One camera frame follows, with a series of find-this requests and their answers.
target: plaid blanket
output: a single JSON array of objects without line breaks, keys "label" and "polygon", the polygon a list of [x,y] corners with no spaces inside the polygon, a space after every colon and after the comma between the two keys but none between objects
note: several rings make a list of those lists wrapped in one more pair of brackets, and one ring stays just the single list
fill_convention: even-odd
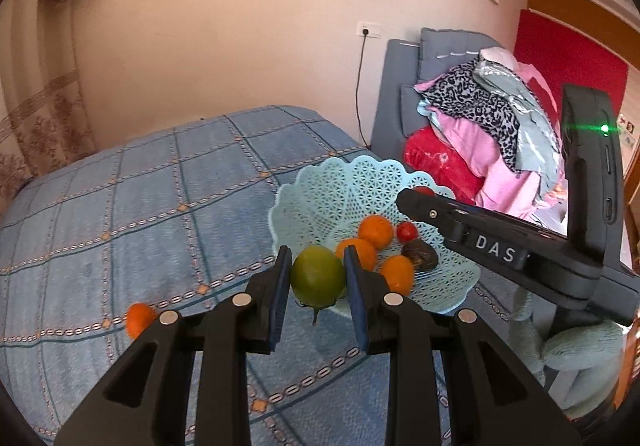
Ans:
[{"label": "plaid blanket", "polygon": [[[189,315],[243,291],[273,263],[278,187],[304,166],[363,153],[317,113],[270,106],[154,133],[29,184],[0,229],[0,380],[30,425],[53,441],[131,343],[130,304]],[[508,318],[488,290],[471,295],[484,317]],[[311,320],[290,296],[277,351],[248,359],[253,444],[381,444],[388,359],[360,353],[347,318]]]}]

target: gray headboard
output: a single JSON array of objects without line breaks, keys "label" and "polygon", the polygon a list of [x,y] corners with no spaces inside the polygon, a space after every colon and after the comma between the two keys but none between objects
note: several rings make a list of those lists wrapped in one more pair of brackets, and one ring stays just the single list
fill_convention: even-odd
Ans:
[{"label": "gray headboard", "polygon": [[470,61],[482,48],[500,46],[480,32],[427,28],[420,32],[419,43],[389,40],[371,150],[382,159],[402,162],[407,137],[427,124],[416,110],[420,96],[412,88],[414,84]]}]

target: perforated basket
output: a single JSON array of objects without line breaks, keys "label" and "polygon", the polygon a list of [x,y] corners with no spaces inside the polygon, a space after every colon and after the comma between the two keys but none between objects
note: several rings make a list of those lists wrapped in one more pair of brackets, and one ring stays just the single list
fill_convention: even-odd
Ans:
[{"label": "perforated basket", "polygon": [[[281,245],[289,246],[294,258],[310,245],[334,250],[341,240],[357,236],[362,219],[373,213],[383,215],[393,225],[408,220],[396,208],[396,195],[404,188],[420,185],[454,198],[449,188],[437,185],[428,173],[407,173],[394,160],[359,156],[350,163],[330,158],[319,166],[307,166],[300,170],[295,183],[280,187],[269,210],[273,252],[276,254]],[[439,264],[433,273],[416,282],[410,297],[432,312],[453,310],[480,278],[479,267],[444,247],[435,227],[422,222],[415,225],[420,238],[438,253]],[[400,251],[401,245],[394,239],[379,252],[378,264]],[[350,317],[346,300],[333,309]]]}]

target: red cherry tomato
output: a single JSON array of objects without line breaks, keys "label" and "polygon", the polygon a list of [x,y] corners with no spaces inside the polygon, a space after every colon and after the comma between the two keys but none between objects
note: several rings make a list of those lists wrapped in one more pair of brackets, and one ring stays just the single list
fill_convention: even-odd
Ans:
[{"label": "red cherry tomato", "polygon": [[400,222],[396,227],[396,237],[402,243],[415,240],[418,236],[418,229],[411,222]]},{"label": "red cherry tomato", "polygon": [[435,195],[434,191],[427,186],[416,186],[414,191],[418,191],[418,193],[424,193],[425,195]]}]

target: gray-green garment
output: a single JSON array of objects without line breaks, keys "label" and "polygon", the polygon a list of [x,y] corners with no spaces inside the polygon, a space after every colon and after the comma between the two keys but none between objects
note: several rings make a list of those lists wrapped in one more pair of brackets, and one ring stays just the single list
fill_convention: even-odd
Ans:
[{"label": "gray-green garment", "polygon": [[527,85],[505,66],[479,58],[474,79],[485,90],[506,98],[520,122],[516,167],[540,174],[538,198],[558,182],[560,145],[545,111]]}]

